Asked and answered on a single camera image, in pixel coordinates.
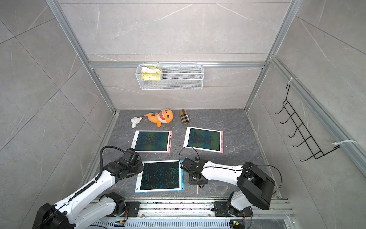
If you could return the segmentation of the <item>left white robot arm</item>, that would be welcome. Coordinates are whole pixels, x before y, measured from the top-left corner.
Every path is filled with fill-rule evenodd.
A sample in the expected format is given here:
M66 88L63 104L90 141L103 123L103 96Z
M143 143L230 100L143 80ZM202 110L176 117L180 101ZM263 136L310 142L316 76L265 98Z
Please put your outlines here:
M103 192L118 181L142 172L141 157L130 148L121 151L122 157L105 165L105 149L108 146L104 146L99 153L97 176L57 203L41 206L32 226L34 229L85 229L105 216L128 214L124 197L115 192L106 195Z

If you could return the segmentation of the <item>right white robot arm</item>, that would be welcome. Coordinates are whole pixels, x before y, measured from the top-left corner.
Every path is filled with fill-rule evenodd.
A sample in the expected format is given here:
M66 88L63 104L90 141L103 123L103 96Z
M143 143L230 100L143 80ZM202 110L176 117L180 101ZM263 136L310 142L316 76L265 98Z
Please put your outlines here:
M239 188L230 194L222 208L225 216L239 216L244 209L252 206L261 210L270 208L275 181L251 162L246 162L243 166L228 166L203 159L196 162L186 158L181 169L189 174L190 184L200 188L210 180L222 181Z

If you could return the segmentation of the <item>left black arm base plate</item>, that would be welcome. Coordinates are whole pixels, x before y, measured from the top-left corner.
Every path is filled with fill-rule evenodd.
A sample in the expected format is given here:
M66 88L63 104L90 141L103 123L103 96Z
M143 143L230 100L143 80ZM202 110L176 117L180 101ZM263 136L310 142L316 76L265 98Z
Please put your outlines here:
M123 202L117 208L117 212L112 215L115 217L137 217L141 202L139 201L128 201Z

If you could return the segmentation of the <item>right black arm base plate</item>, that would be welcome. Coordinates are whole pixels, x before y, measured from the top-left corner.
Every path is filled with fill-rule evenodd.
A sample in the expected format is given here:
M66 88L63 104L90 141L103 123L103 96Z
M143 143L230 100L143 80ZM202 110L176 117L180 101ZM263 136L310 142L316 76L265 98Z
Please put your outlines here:
M211 211L214 212L216 217L252 217L253 211L251 207L244 208L243 210L237 210L234 207L228 207L225 201L215 201Z

